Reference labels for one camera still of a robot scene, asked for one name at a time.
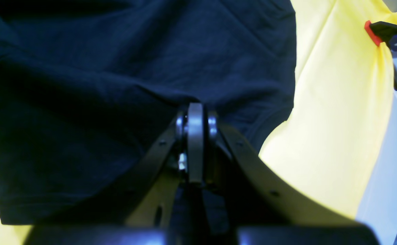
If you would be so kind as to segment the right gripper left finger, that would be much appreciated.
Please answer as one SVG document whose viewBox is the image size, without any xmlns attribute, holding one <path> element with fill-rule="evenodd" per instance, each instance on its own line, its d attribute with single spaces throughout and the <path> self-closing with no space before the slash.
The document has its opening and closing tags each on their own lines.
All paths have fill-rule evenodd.
<svg viewBox="0 0 397 245">
<path fill-rule="evenodd" d="M 199 184 L 199 104 L 191 103 L 132 169 L 94 197 L 37 225 L 26 245 L 175 245 L 167 231 L 178 185 Z"/>
</svg>

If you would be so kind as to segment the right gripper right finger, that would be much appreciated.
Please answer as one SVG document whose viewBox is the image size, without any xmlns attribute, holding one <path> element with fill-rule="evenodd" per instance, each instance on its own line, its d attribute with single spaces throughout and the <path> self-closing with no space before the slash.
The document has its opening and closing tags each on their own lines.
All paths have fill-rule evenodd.
<svg viewBox="0 0 397 245">
<path fill-rule="evenodd" d="M 354 227 L 278 177 L 234 127 L 198 105 L 198 182 L 221 192 L 242 225 Z"/>
</svg>

